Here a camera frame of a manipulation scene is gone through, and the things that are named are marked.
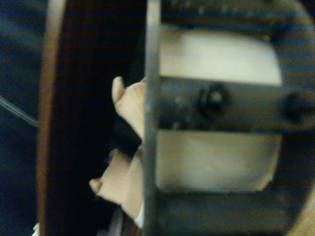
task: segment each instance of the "white panel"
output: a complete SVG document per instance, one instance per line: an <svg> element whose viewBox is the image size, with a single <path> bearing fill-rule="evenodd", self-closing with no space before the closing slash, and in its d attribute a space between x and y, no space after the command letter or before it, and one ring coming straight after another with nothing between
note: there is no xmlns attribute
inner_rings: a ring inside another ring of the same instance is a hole
<svg viewBox="0 0 315 236"><path fill-rule="evenodd" d="M160 75L280 86L271 45L235 33L164 26ZM261 191L272 179L280 135L160 131L157 186L163 191Z"/></svg>

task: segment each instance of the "metal bracket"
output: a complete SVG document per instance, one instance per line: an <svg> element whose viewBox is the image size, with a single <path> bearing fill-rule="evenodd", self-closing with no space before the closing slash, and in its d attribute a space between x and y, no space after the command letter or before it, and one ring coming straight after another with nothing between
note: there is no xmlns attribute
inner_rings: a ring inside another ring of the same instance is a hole
<svg viewBox="0 0 315 236"><path fill-rule="evenodd" d="M270 36L284 86L161 78L161 19L188 27ZM315 34L305 10L290 0L149 0L146 39L144 235L284 233L295 220L289 209L296 203L280 189L230 195L159 192L157 133L159 129L313 132Z"/></svg>

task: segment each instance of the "metal bar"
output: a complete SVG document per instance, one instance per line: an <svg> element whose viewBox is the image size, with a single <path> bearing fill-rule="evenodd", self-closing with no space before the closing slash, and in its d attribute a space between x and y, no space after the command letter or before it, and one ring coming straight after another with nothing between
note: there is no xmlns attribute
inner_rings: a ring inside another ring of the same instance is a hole
<svg viewBox="0 0 315 236"><path fill-rule="evenodd" d="M157 235L157 187L155 184L156 144L158 132L157 103L160 96L159 78L159 25L160 0L148 0L145 76L147 78L145 104L145 142L144 142L144 198L145 221L144 236Z"/></svg>
<svg viewBox="0 0 315 236"><path fill-rule="evenodd" d="M207 236L233 233L274 233L290 222L284 195L162 194L159 196L160 235Z"/></svg>
<svg viewBox="0 0 315 236"><path fill-rule="evenodd" d="M284 30L291 16L290 8L280 8L279 1L164 0L162 5L166 23L254 34Z"/></svg>
<svg viewBox="0 0 315 236"><path fill-rule="evenodd" d="M307 88L163 77L159 106L164 129L279 133L315 127L315 91Z"/></svg>

